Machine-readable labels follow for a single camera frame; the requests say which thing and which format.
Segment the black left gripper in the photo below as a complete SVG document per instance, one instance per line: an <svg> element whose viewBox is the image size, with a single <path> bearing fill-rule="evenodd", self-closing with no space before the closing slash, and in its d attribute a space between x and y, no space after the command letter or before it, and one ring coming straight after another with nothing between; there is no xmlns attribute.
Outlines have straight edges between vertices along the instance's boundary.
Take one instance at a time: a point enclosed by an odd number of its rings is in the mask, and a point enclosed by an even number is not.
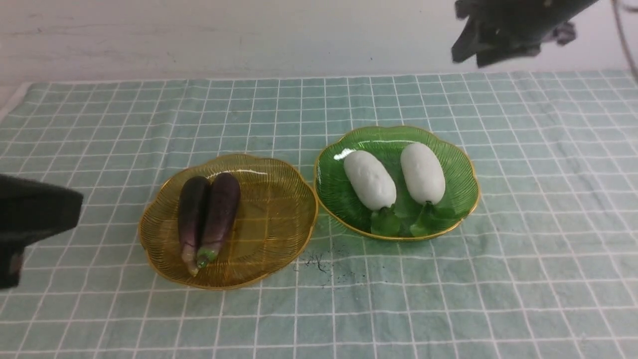
<svg viewBox="0 0 638 359"><path fill-rule="evenodd" d="M0 288L19 285L25 248L77 227L84 195L27 178L0 176Z"/></svg>

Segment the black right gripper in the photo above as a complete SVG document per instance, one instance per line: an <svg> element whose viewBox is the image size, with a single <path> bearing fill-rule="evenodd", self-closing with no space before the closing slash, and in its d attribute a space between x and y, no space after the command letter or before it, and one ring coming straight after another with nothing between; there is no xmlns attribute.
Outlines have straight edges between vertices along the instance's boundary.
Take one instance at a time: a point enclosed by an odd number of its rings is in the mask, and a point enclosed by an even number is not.
<svg viewBox="0 0 638 359"><path fill-rule="evenodd" d="M594 0L456 0L465 27L451 48L454 64L476 57L478 68L536 57L545 43L563 47L577 38L572 18Z"/></svg>

